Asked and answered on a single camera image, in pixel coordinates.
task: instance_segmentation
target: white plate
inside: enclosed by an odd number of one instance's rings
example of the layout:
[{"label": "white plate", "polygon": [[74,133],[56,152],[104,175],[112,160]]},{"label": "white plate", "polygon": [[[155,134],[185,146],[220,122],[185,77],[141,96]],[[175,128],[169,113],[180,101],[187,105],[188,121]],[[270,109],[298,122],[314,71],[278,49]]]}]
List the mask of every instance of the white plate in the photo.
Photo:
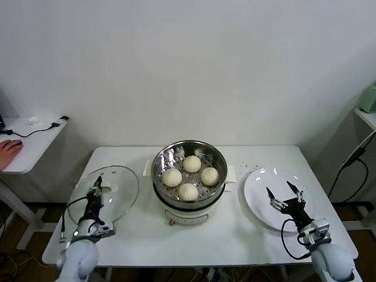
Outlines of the white plate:
[{"label": "white plate", "polygon": [[[316,216],[315,204],[299,177],[291,173],[284,173],[278,168],[265,168],[252,172],[244,184],[244,196],[249,208],[261,221],[277,230],[281,230],[283,221],[291,217],[281,214],[270,205],[266,187],[273,192],[276,199],[285,201],[295,197],[286,181],[304,191],[303,197],[306,200],[304,210],[314,219]],[[284,231],[297,232],[294,223],[286,224]]]}]

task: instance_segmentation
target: human hand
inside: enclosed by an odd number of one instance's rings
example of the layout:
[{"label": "human hand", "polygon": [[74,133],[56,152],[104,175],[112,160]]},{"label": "human hand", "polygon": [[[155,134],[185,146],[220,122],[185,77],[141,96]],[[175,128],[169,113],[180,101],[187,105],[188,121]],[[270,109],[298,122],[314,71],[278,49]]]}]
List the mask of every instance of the human hand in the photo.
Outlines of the human hand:
[{"label": "human hand", "polygon": [[21,151],[21,140],[6,140],[0,143],[0,172],[6,169]]}]

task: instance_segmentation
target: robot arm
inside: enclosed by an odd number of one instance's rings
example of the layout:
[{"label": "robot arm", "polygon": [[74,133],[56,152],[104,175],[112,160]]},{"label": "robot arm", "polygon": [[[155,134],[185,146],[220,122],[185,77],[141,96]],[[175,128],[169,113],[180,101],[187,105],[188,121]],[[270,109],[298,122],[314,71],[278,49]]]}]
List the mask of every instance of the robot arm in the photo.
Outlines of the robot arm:
[{"label": "robot arm", "polygon": [[86,195],[88,203],[79,220],[78,228],[66,249],[60,254],[57,267],[61,273],[56,282],[86,282],[99,259],[95,243],[115,234],[114,230],[99,218],[99,211],[103,207],[101,183],[102,178],[99,176],[94,187]]},{"label": "robot arm", "polygon": [[328,221],[311,219],[304,211],[306,201],[303,191],[299,191],[290,182],[287,184],[296,197],[282,202],[277,200],[267,187],[270,205],[293,218],[299,233],[298,239],[302,239],[303,244],[309,250],[308,254],[311,255],[313,267],[321,280],[323,282],[362,282],[350,255],[340,246],[331,244]]}]

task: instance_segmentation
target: wooden floor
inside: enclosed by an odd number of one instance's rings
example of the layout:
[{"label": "wooden floor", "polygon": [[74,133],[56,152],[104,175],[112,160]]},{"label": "wooden floor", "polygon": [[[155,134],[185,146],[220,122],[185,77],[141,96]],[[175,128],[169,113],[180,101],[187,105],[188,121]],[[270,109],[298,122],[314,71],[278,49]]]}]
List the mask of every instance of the wooden floor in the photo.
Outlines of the wooden floor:
[{"label": "wooden floor", "polygon": [[[5,216],[11,212],[8,207],[0,205]],[[36,211],[38,207],[30,207],[33,211]],[[358,220],[361,216],[356,209],[350,207],[336,208],[337,213],[342,220]],[[57,222],[62,214],[62,207],[48,208],[44,222]],[[11,225],[7,228],[3,238],[0,240],[0,252],[7,254],[16,254],[16,245],[21,239],[24,231],[27,228],[26,222],[20,217],[16,217]],[[40,262],[42,261],[43,251],[49,241],[51,234],[36,233],[27,251],[35,256]],[[355,245],[359,251],[359,258],[356,261],[357,270],[359,271],[364,282],[376,281],[376,240],[372,234],[368,231],[352,231],[350,232],[351,238],[354,240]],[[14,260],[17,264],[25,261],[29,257],[26,253],[21,253],[14,256]],[[288,273],[296,271],[300,266],[288,266]],[[11,261],[7,261],[6,264],[0,269],[0,275],[8,274],[12,271],[14,265]],[[273,282],[282,281],[280,268],[277,266],[265,266],[261,267],[265,271]],[[96,270],[101,275],[104,275],[105,269]],[[226,272],[234,277],[234,282],[240,281],[243,274],[248,273],[246,279],[243,282],[267,282],[265,278],[259,275],[257,268],[227,268]],[[18,273],[15,281],[25,282],[50,282],[55,281],[58,274],[54,267],[42,267],[39,266],[34,260],[25,263],[18,267]],[[113,270],[111,282],[191,282],[192,278],[196,274],[193,268],[116,268]],[[9,277],[0,276],[0,282],[11,281]],[[197,275],[194,282],[205,282],[205,278],[201,275]],[[318,282],[321,281],[317,275],[313,275],[305,282]]]}]

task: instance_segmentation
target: table leg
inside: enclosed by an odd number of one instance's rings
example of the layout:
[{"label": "table leg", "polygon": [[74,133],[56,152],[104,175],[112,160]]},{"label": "table leg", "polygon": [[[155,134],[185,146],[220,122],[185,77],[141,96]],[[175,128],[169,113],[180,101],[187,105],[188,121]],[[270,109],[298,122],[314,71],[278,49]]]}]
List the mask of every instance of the table leg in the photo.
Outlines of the table leg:
[{"label": "table leg", "polygon": [[315,274],[312,264],[306,264],[301,266],[299,270],[295,271],[292,275],[289,275],[283,280],[283,282],[303,282],[307,278]]},{"label": "table leg", "polygon": [[97,272],[91,272],[88,282],[107,282],[107,280],[102,278]]},{"label": "table leg", "polygon": [[376,210],[368,213],[365,207],[357,207],[359,213],[362,215],[362,220],[342,221],[347,231],[368,230],[376,238]]},{"label": "table leg", "polygon": [[0,182],[0,199],[33,228],[42,229],[44,222],[33,213],[6,185]]},{"label": "table leg", "polygon": [[[38,211],[36,212],[36,216],[41,218],[45,212],[46,209],[38,209]],[[36,229],[33,226],[29,225],[24,234],[22,235],[22,238],[18,242],[17,250],[25,250],[35,232],[53,233],[53,231],[56,228],[56,225],[57,223],[44,223],[43,227],[40,229]]]},{"label": "table leg", "polygon": [[106,281],[111,281],[112,267],[107,268]]}]

